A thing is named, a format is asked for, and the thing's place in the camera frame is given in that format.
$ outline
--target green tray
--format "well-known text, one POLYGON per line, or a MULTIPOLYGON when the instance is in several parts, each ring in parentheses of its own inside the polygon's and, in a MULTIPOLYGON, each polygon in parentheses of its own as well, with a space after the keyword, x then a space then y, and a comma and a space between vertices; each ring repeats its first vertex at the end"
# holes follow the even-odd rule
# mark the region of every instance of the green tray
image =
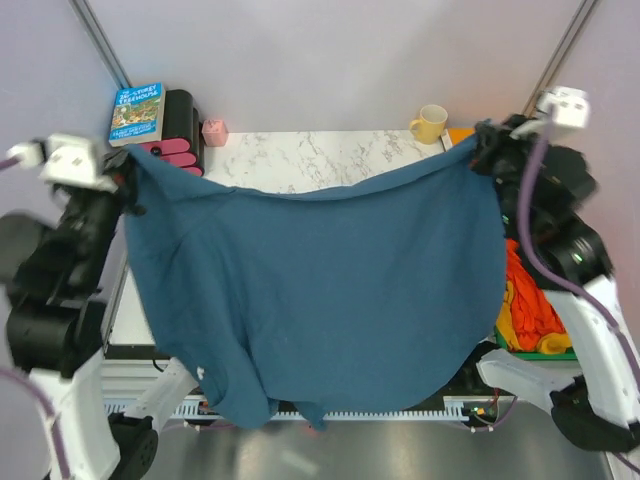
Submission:
MULTIPOLYGON (((507 341, 504 339, 500 331, 495 328, 496 333, 496 343, 504 348, 505 350, 509 350, 507 348, 507 341)), ((547 355, 546 353, 538 353, 538 352, 509 352, 511 355, 515 355, 518 358, 523 360, 577 360, 576 352, 573 351, 573 348, 568 348, 565 353, 558 353, 556 355, 547 355)))

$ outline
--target white marble surface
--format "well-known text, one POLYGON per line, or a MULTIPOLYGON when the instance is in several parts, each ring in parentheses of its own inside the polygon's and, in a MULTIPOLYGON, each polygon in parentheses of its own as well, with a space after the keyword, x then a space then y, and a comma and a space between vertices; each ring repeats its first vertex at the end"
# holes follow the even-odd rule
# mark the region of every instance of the white marble surface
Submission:
MULTIPOLYGON (((402 130, 230 134, 205 149, 205 178, 265 192, 302 193, 353 185, 443 151, 402 130)), ((128 272, 115 307, 111 345, 153 345, 133 277, 128 272)))

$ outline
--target yellow mug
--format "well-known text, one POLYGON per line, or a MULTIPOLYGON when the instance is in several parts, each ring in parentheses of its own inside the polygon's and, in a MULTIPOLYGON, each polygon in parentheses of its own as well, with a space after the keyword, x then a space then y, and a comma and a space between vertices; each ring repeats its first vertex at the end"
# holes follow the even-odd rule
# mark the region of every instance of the yellow mug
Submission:
POLYGON ((418 118, 409 124, 409 130, 420 143, 436 143, 444 130, 449 114, 440 105, 425 105, 418 118))

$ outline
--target metal floor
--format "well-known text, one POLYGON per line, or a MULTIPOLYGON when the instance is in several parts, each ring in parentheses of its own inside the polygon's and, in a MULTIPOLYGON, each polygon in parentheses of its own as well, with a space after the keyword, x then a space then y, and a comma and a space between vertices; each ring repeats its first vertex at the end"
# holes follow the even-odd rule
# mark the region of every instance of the metal floor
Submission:
POLYGON ((607 480, 604 455, 569 444, 551 418, 528 404, 493 433, 446 425, 303 422, 261 430, 191 429, 160 437, 146 480, 607 480))

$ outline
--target white wall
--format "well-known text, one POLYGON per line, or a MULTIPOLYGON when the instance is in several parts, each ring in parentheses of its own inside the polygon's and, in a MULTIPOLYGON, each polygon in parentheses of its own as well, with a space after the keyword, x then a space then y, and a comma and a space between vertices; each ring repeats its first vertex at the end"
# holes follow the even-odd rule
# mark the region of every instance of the white wall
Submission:
POLYGON ((132 82, 185 88, 246 132, 402 129, 426 103, 459 126, 501 119, 522 110, 580 2, 90 3, 132 82))
MULTIPOLYGON (((0 45, 0 152, 55 131, 105 138, 116 87, 66 1, 0 2, 0 45)), ((51 220, 60 216, 36 175, 17 167, 0 175, 0 215, 21 209, 51 220)), ((0 365, 8 366, 2 290, 0 365)), ((0 478, 40 480, 47 467, 35 406, 2 383, 0 478)))
POLYGON ((582 217, 604 238, 625 319, 640 342, 640 2, 604 0, 563 66, 558 85, 589 93, 589 128, 568 139, 586 154, 600 191, 582 217))

